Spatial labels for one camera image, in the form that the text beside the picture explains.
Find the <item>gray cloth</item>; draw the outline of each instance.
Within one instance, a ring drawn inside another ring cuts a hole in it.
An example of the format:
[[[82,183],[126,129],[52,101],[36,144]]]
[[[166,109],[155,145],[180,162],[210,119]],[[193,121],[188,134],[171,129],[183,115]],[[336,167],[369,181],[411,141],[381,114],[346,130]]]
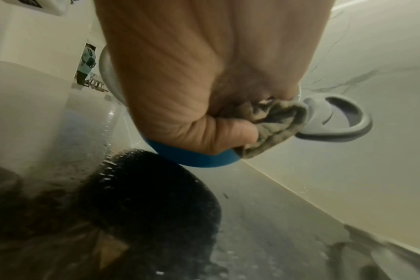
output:
[[[303,103],[270,99],[227,106],[219,117],[246,119],[256,125],[258,141],[234,149],[241,158],[249,159],[298,133],[306,123],[307,107]]]

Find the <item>microfiber cloth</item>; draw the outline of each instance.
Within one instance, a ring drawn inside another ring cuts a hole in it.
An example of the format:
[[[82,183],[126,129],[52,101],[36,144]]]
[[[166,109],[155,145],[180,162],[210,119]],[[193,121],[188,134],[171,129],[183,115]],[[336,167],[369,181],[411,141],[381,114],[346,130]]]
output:
[[[304,103],[269,99],[254,104],[228,105],[219,117],[246,119],[256,125],[258,141],[234,149],[241,158],[249,159],[298,133],[306,124],[307,115]]]

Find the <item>hand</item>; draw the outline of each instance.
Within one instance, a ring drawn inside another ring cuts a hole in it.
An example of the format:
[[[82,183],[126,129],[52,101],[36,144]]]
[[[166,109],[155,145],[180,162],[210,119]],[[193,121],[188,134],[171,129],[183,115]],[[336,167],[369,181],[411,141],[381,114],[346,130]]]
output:
[[[204,154],[256,142],[225,105],[292,99],[334,0],[95,0],[139,131]]]

